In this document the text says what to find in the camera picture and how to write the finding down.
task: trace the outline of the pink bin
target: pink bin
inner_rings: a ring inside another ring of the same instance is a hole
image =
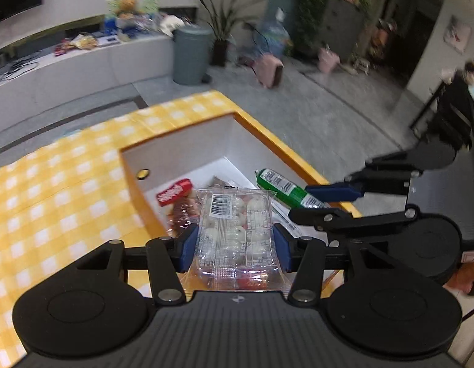
[[[319,60],[319,70],[322,73],[331,73],[341,62],[339,55],[326,48],[320,49]]]

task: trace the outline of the barcode label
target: barcode label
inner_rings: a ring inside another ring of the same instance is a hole
[[[232,195],[213,194],[209,215],[216,218],[231,219]]]
[[[295,184],[269,169],[262,172],[261,178],[287,196],[296,188]]]
[[[320,202],[316,197],[313,197],[311,194],[307,194],[302,202],[300,203],[303,207],[307,209],[323,209],[325,204]]]
[[[463,252],[461,255],[462,263],[474,263],[474,250],[470,252]]]

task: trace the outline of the wall picture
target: wall picture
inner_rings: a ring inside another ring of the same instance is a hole
[[[472,28],[453,15],[446,28],[444,40],[446,44],[451,45],[460,54],[463,54],[471,35]]]

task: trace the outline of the pink bag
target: pink bag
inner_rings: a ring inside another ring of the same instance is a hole
[[[322,73],[331,73],[336,68],[337,64],[341,62],[339,55],[328,48],[320,49],[319,59],[319,70]]]
[[[259,82],[266,88],[278,87],[283,76],[283,62],[274,55],[265,53],[254,63]]]

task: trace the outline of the checkered pattern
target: checkered pattern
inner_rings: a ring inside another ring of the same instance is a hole
[[[25,354],[12,325],[12,307],[22,293],[108,240],[122,239],[133,247],[150,239],[130,203],[118,149],[232,112],[251,121],[318,183],[325,182],[216,91],[94,125],[0,168],[0,367]],[[128,278],[150,295],[146,272],[130,272]]]

